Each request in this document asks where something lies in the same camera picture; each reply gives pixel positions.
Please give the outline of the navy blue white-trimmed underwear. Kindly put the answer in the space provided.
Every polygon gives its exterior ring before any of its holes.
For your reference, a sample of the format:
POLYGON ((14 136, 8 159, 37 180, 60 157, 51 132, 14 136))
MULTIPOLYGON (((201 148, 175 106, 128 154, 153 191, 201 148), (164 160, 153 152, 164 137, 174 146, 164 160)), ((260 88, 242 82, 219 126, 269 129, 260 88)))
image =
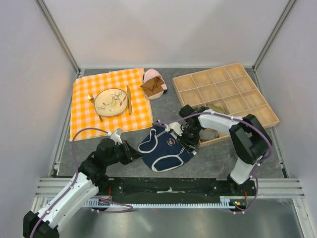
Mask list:
POLYGON ((196 152, 188 152, 163 127, 154 125, 149 135, 139 144, 143 162, 154 172, 176 169, 190 161, 196 152))

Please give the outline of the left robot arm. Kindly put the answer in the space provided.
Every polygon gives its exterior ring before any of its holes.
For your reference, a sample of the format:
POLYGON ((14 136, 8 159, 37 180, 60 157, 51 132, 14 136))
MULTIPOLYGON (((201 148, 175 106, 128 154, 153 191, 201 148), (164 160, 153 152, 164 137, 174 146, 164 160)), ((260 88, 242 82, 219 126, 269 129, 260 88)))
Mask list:
POLYGON ((24 238, 58 238, 66 223, 95 195, 107 193, 108 166, 127 165, 142 158, 142 154, 127 141, 115 142, 102 139, 95 151, 81 163, 77 172, 49 204, 34 213, 29 211, 23 218, 24 238))

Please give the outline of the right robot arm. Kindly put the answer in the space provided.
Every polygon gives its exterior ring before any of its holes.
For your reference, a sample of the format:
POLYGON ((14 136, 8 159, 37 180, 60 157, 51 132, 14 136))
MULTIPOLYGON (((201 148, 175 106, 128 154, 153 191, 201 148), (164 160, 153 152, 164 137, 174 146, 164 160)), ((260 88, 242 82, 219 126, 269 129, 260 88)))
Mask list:
POLYGON ((213 129, 231 137, 237 161, 229 174, 228 192, 238 195, 245 189, 245 182, 252 176, 255 166, 259 166, 272 153, 272 140, 255 115, 234 117, 221 114, 207 107, 193 109, 185 105, 178 113, 186 123, 176 133, 177 140, 192 152, 200 142, 200 131, 213 129))

